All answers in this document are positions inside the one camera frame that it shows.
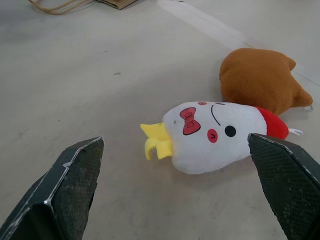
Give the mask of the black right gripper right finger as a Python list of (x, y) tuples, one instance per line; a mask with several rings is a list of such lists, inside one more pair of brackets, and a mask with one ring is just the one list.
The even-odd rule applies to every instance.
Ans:
[(320, 165), (301, 146), (251, 133), (248, 145), (263, 193), (289, 240), (320, 238)]

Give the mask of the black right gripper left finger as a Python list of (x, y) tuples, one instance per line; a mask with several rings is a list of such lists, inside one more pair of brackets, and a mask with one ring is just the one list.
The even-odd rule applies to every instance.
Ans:
[(103, 137), (67, 147), (0, 228), (2, 240), (80, 240), (98, 185)]

